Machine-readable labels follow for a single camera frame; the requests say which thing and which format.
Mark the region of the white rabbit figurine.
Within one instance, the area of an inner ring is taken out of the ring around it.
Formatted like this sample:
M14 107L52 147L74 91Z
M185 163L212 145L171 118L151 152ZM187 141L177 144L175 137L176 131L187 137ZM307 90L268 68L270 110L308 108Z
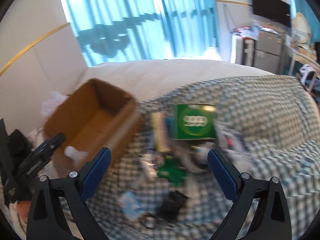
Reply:
M87 152L79 151L72 146L67 146L64 150L64 154L71 158L74 167L78 167L88 155Z

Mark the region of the green medicine box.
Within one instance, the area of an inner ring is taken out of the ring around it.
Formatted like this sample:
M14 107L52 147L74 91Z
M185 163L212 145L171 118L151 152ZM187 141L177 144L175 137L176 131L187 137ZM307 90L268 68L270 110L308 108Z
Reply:
M172 106L171 138L181 141L216 138L216 107L201 103L179 103Z

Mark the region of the brown cardboard box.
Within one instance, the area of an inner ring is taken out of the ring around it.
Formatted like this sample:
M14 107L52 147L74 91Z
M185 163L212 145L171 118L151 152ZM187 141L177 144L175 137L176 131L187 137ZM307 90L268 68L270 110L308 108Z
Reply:
M79 171L102 147L111 150L111 165L114 166L142 123L132 94L99 79L88 80L58 106L44 124L47 138L57 133L66 137L52 157L57 174L64 177L71 171ZM65 156L67 146L88 153L78 167Z

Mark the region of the checkered green white cloth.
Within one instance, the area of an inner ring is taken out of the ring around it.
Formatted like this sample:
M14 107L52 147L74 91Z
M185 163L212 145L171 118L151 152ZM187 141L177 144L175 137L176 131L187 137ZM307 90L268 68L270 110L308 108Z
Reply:
M188 173L177 186L164 178L141 180L138 158L151 145L151 115L172 113L176 103L217 107L219 145L239 171L280 179L292 238L299 239L319 211L319 110L295 78L281 75L197 82L143 102L145 127L87 201L104 233L110 239L209 239L230 210L232 202L208 171ZM176 221L160 219L150 228L128 220L117 201L131 193L154 214L173 190L187 195L186 206Z

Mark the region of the black small pouch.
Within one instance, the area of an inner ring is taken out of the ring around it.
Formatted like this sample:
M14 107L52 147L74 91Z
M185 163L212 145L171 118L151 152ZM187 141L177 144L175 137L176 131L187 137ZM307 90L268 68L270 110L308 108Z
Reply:
M178 191L170 191L157 210L157 216L167 222L174 222L182 207L185 206L188 197Z

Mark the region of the cream white bedspread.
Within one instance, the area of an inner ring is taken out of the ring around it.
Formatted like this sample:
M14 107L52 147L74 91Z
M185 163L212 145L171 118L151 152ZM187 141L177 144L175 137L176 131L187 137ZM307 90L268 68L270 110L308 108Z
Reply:
M88 68L77 87L89 79L101 79L131 93L138 101L145 101L199 81L270 74L258 68L224 61L139 60L102 63Z

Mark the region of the teal window curtain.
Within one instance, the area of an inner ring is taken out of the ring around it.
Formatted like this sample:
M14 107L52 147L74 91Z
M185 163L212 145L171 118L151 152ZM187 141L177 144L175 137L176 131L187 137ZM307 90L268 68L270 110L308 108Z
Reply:
M88 66L204 59L219 50L215 0L61 0Z

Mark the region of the grey cabinet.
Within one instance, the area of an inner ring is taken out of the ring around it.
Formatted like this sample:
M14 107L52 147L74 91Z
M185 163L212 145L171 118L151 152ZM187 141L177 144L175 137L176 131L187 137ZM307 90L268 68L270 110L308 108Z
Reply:
M253 67L277 74L282 45L283 39L279 33L261 28L255 42Z

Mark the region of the white suitcase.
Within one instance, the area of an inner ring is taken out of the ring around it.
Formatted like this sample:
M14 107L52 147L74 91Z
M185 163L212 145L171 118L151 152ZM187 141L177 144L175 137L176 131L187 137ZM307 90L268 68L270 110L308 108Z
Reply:
M243 51L243 38L238 34L232 34L230 63L242 64Z

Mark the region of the black wall television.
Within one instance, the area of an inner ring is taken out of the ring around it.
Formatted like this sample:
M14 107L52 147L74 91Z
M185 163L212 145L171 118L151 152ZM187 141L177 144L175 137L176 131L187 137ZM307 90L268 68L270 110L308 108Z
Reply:
M252 0L253 14L291 27L290 5L282 0Z

